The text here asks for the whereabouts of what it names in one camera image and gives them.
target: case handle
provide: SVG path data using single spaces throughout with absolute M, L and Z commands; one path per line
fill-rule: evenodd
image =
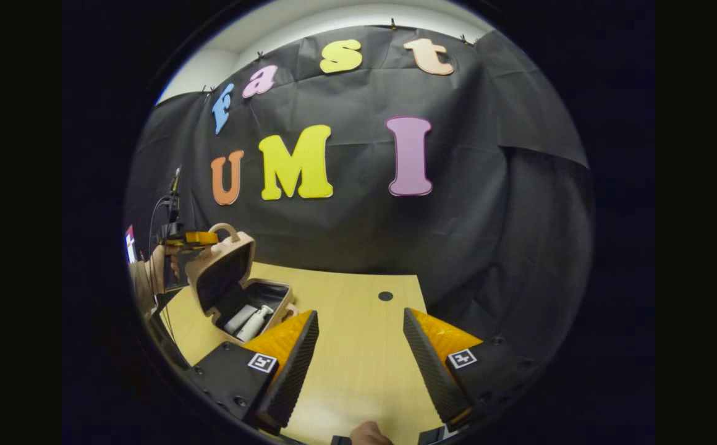
M 292 315 L 288 316 L 298 316 L 299 315 L 299 308 L 297 308 L 293 303 L 288 302 L 287 304 L 287 310 L 289 312 L 292 312 Z
M 237 236 L 237 231 L 235 231 L 235 228 L 232 227 L 231 225 L 228 225 L 226 222 L 225 222 L 225 223 L 224 223 L 224 222 L 219 222 L 217 225 L 212 226 L 212 227 L 208 230 L 208 232 L 214 232 L 214 231 L 217 231 L 218 229 L 224 229 L 225 231 L 228 231 L 228 232 L 229 232 L 229 237 L 231 237 L 232 242 L 239 242 L 239 241 L 240 241 L 240 237 Z

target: table surface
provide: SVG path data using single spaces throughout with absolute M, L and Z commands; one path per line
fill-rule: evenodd
M 421 431 L 443 425 L 403 335 L 403 309 L 426 312 L 416 276 L 322 273 L 254 263 L 251 278 L 288 282 L 299 310 L 316 310 L 320 324 L 307 379 L 282 434 L 329 445 L 332 436 L 349 436 L 359 423 L 375 420 L 395 445 L 408 445 L 417 442 Z M 392 299 L 381 301 L 382 291 L 392 293 Z M 168 307 L 177 346 L 189 363 L 226 340 L 189 287 Z

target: yellow letter m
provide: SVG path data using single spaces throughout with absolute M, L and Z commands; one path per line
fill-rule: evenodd
M 301 132 L 295 144 L 293 155 L 287 151 L 279 135 L 268 136 L 260 141 L 265 169 L 265 189 L 262 199 L 277 200 L 282 191 L 276 185 L 276 178 L 288 198 L 293 197 L 295 185 L 301 177 L 299 195 L 303 198 L 328 198 L 334 188 L 325 177 L 325 139 L 331 135 L 327 125 L 313 125 Z

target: hand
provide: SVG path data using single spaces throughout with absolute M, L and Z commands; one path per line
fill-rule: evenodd
M 164 276 L 163 276 L 163 263 L 164 256 L 172 256 L 172 270 L 174 271 L 175 277 L 180 277 L 180 270 L 177 265 L 177 251 L 179 247 L 170 247 L 168 245 L 158 245 L 153 250 L 152 256 L 146 262 L 144 267 L 146 268 L 147 278 L 152 281 L 152 293 L 162 294 L 164 291 Z
M 350 441 L 353 445 L 394 445 L 388 437 L 381 434 L 381 429 L 373 420 L 362 423 L 352 433 Z

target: pink letter i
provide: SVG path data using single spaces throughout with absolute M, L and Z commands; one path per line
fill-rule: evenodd
M 398 116 L 386 121 L 386 128 L 394 135 L 396 175 L 389 184 L 395 197 L 421 197 L 433 190 L 433 183 L 425 177 L 424 135 L 432 129 L 426 119 Z

